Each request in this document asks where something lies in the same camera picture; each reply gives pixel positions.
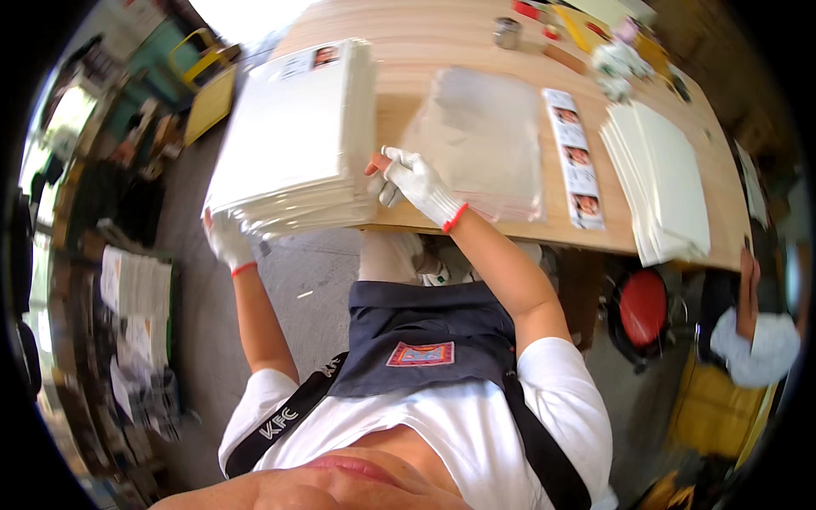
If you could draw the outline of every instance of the white work glove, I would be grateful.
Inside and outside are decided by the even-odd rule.
[[[414,207],[447,232],[459,218],[466,204],[454,197],[437,171],[419,154],[408,153],[394,147],[383,147],[381,152],[391,159],[391,163],[380,172],[384,179],[384,184],[379,190],[380,202],[392,206],[399,202],[401,198],[399,194],[402,194],[414,204]],[[372,183],[378,182],[379,177],[380,175],[376,175]]]
[[[255,255],[246,236],[241,232],[238,222],[230,217],[228,211],[210,213],[204,210],[204,233],[210,243],[210,249],[216,259],[227,264],[235,276],[241,269],[255,264]]]

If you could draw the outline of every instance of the dark blue apron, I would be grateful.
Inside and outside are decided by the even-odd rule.
[[[515,372],[512,320],[487,285],[355,282],[348,308],[348,352],[312,374],[236,447],[226,463],[230,478],[251,471],[266,450],[325,395],[368,397],[431,384],[486,380],[504,391],[527,461],[555,508],[590,508],[580,475],[524,403]]]

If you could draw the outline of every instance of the floor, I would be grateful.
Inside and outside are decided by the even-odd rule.
[[[268,53],[243,58],[245,72],[265,61]],[[175,254],[181,267],[180,336],[172,365],[186,409],[182,441],[160,449],[175,482],[187,489],[224,479],[217,450],[250,375],[238,338],[230,276],[210,253],[199,219],[224,128],[224,123],[214,127],[167,169],[157,236],[157,248]],[[345,350],[348,288],[357,278],[359,246],[356,230],[334,229],[281,237],[256,247],[261,277],[301,379]],[[621,508],[656,477],[697,462],[693,455],[663,448],[688,348],[688,341],[681,341],[653,369],[635,376],[603,328],[596,331],[587,365],[610,414],[614,434],[610,483]]]

